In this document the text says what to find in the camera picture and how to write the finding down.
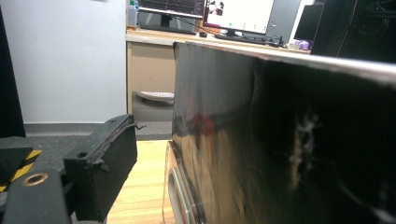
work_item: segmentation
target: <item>bottle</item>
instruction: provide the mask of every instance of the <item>bottle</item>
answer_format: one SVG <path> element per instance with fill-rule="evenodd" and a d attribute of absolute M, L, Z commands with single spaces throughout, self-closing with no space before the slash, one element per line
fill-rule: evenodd
<path fill-rule="evenodd" d="M 139 2 L 134 0 L 134 8 L 136 9 L 136 26 L 139 25 Z"/>
<path fill-rule="evenodd" d="M 134 6 L 134 0 L 130 0 L 130 5 L 128 9 L 128 26 L 129 27 L 137 26 L 137 13 L 136 13 L 136 7 Z"/>

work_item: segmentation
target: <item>computer monitor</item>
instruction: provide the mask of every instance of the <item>computer monitor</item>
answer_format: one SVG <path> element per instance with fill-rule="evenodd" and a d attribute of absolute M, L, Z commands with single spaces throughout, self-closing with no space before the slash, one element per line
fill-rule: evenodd
<path fill-rule="evenodd" d="M 192 30 L 173 28 L 169 23 L 174 17 L 202 20 L 204 8 L 205 0 L 139 0 L 139 11 L 161 15 L 161 25 L 139 24 L 139 26 L 143 29 L 195 35 Z"/>
<path fill-rule="evenodd" d="M 323 5 L 305 6 L 294 39 L 306 40 L 311 47 L 317 35 Z"/>
<path fill-rule="evenodd" d="M 235 31 L 265 35 L 273 4 L 274 0 L 207 0 L 204 26 L 225 29 L 227 36 L 235 36 Z"/>

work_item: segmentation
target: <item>white wall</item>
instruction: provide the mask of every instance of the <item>white wall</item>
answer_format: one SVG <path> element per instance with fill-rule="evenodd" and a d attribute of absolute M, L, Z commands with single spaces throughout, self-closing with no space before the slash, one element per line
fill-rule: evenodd
<path fill-rule="evenodd" d="M 124 0 L 0 0 L 25 123 L 126 113 Z"/>

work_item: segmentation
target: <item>glossy black surface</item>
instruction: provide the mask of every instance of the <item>glossy black surface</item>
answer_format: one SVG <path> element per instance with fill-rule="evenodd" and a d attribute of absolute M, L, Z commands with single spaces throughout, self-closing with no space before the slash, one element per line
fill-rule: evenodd
<path fill-rule="evenodd" d="M 198 222 L 395 221 L 394 80 L 193 44 L 175 54 L 172 140 Z"/>
<path fill-rule="evenodd" d="M 0 7 L 0 138 L 26 137 L 6 26 Z"/>

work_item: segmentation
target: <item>black speaker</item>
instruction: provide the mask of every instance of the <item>black speaker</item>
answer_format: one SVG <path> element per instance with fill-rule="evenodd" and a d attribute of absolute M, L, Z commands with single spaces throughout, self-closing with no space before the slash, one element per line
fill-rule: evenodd
<path fill-rule="evenodd" d="M 394 1 L 327 0 L 312 54 L 396 63 Z"/>

